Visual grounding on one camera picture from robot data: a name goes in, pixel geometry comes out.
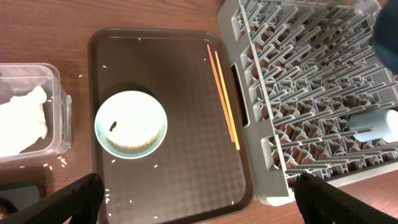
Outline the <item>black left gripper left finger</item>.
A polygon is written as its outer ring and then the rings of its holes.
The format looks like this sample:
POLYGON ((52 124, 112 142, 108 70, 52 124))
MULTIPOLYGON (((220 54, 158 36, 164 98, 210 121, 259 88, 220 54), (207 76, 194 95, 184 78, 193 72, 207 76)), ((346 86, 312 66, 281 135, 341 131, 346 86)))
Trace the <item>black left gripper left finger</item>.
POLYGON ((8 215, 1 223, 96 224, 103 199, 102 177, 90 173, 37 203, 8 215))

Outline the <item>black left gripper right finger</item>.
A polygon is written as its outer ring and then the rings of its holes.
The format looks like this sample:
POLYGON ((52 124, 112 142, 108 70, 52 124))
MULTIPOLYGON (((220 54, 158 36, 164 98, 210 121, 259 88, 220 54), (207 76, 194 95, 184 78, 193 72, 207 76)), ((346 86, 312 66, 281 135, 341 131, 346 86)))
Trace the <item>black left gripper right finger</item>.
POLYGON ((397 224, 397 219, 304 173, 295 180, 295 201, 306 224, 397 224))

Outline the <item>white tissue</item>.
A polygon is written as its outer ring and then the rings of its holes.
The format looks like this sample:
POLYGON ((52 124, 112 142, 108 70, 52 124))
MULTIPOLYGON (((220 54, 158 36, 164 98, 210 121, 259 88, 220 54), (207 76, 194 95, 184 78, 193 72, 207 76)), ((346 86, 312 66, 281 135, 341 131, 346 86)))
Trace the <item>white tissue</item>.
POLYGON ((1 157, 18 155, 39 138, 46 138, 46 101, 46 92, 36 86, 27 95, 13 96, 1 105, 1 157))

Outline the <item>blue plate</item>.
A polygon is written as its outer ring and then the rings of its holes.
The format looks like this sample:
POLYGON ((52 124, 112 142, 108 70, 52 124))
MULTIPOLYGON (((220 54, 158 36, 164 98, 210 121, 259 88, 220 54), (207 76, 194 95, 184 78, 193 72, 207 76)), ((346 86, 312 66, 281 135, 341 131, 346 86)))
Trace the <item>blue plate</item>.
POLYGON ((379 61, 397 73, 397 0, 388 0, 373 29, 373 46, 379 61))

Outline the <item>light blue rice bowl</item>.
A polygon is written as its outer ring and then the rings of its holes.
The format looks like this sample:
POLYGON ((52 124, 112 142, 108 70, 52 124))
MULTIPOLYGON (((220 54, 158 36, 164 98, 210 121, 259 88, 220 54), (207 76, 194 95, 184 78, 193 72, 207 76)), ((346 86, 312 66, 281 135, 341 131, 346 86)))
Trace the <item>light blue rice bowl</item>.
POLYGON ((164 107, 141 91, 122 91, 97 110, 95 136, 105 151, 121 159, 140 159, 160 147, 167 134, 164 107))

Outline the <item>white paper cup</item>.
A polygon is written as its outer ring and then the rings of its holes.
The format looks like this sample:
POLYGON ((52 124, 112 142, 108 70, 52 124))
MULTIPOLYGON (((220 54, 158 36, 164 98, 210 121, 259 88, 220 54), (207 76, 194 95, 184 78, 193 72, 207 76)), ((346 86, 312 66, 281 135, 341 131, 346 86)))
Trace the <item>white paper cup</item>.
POLYGON ((397 134, 397 111, 380 110, 356 114, 350 117, 348 124, 350 130, 372 129, 354 135, 354 138, 360 142, 393 136, 397 134))

